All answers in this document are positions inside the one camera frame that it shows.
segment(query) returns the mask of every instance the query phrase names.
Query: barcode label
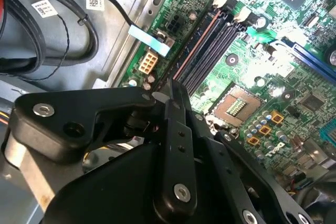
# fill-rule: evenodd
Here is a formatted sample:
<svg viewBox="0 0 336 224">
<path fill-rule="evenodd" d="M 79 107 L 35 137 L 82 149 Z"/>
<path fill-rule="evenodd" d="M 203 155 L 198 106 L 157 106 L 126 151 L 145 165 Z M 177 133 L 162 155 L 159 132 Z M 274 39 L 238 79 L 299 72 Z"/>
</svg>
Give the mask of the barcode label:
<svg viewBox="0 0 336 224">
<path fill-rule="evenodd" d="M 47 18 L 58 14 L 49 0 L 39 1 L 33 3 L 31 6 L 41 15 L 42 18 Z"/>
<path fill-rule="evenodd" d="M 88 10 L 105 10 L 104 0 L 86 0 L 86 9 Z"/>
</svg>

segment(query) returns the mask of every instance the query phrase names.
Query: blue tab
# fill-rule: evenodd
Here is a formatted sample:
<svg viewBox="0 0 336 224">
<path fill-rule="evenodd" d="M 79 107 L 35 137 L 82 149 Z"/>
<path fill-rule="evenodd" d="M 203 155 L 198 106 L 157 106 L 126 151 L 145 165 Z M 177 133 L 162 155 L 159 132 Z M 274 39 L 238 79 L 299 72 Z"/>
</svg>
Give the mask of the blue tab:
<svg viewBox="0 0 336 224">
<path fill-rule="evenodd" d="M 128 33 L 139 41 L 145 43 L 147 46 L 151 47 L 153 50 L 157 51 L 163 57 L 166 57 L 170 50 L 169 46 L 159 42 L 157 39 L 137 28 L 136 26 L 131 25 Z"/>
</svg>

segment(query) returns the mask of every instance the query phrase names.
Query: green circuit board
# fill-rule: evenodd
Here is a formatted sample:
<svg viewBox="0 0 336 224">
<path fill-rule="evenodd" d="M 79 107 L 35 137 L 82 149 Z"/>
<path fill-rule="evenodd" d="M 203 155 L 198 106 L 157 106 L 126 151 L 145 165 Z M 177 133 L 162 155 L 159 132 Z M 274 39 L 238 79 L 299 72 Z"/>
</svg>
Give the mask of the green circuit board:
<svg viewBox="0 0 336 224">
<path fill-rule="evenodd" d="M 190 39 L 191 32 L 198 26 L 203 14 L 208 12 L 213 1 L 164 1 L 149 29 L 149 34 L 155 36 L 158 31 L 162 31 L 173 38 L 175 43 L 165 58 L 159 56 L 153 69 L 156 79 L 162 78 L 170 62 L 181 52 Z M 303 143 L 311 138 L 328 155 L 336 155 L 336 141 L 332 143 L 330 139 L 327 141 L 325 136 L 321 136 L 324 128 L 328 127 L 330 130 L 329 124 L 335 118 L 336 88 L 291 54 L 283 55 L 281 60 L 270 61 L 267 47 L 271 41 L 286 37 L 325 62 L 324 52 L 336 40 L 336 17 L 329 13 L 335 7 L 336 0 L 293 0 L 292 3 L 288 0 L 237 1 L 232 10 L 233 15 L 247 6 L 254 14 L 263 17 L 265 24 L 262 28 L 249 27 L 246 33 L 241 33 L 234 40 L 192 94 L 191 104 L 195 111 L 213 115 L 221 99 L 233 86 L 241 87 L 257 97 L 260 106 L 248 119 L 233 128 L 238 132 L 237 139 L 244 144 L 247 151 L 252 155 L 256 155 L 256 151 L 263 153 L 263 159 L 260 161 L 267 169 L 284 178 L 285 187 L 286 182 L 290 181 L 295 173 L 316 165 L 307 150 L 294 148 L 290 140 L 295 138 Z M 196 20 L 190 19 L 191 12 L 196 12 Z M 175 15 L 182 17 L 183 26 L 172 32 L 167 25 Z M 139 71 L 139 65 L 147 51 L 148 46 L 141 44 L 122 79 L 121 86 L 127 86 L 130 79 L 136 80 L 138 86 L 146 82 L 148 75 Z M 226 58 L 231 54 L 239 56 L 239 63 L 234 67 L 226 62 Z M 256 78 L 262 79 L 263 85 L 256 85 Z M 311 101 L 317 107 L 310 108 L 307 101 Z M 257 138 L 259 143 L 251 145 L 247 142 L 245 132 L 264 111 L 276 112 L 282 120 L 280 123 L 268 121 L 266 126 L 270 131 L 267 134 L 258 131 L 253 137 Z M 286 141 L 279 140 L 278 132 L 284 133 Z M 266 142 L 273 146 L 282 142 L 283 146 L 270 152 L 264 144 Z"/>
</svg>

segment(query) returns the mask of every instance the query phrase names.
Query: black plastic clip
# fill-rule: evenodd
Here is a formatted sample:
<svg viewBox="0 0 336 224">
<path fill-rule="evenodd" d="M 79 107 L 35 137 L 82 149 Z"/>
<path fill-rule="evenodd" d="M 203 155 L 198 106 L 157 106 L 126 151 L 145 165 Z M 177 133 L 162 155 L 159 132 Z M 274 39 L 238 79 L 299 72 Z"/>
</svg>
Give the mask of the black plastic clip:
<svg viewBox="0 0 336 224">
<path fill-rule="evenodd" d="M 83 26 L 84 23 L 85 23 L 86 21 L 88 21 L 88 19 L 89 19 L 89 16 L 88 16 L 87 14 L 85 14 L 85 17 L 79 19 L 79 20 L 77 21 L 77 23 L 78 23 L 78 25 Z"/>
</svg>

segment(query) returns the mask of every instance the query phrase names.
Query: motherboard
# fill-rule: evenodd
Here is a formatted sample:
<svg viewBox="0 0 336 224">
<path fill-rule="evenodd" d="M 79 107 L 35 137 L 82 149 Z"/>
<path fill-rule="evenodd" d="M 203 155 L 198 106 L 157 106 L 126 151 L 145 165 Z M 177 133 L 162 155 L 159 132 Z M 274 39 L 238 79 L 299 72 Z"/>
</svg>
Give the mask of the motherboard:
<svg viewBox="0 0 336 224">
<path fill-rule="evenodd" d="M 170 51 L 141 44 L 121 87 L 183 83 L 292 194 L 335 165 L 336 0 L 164 0 L 148 33 Z"/>
</svg>

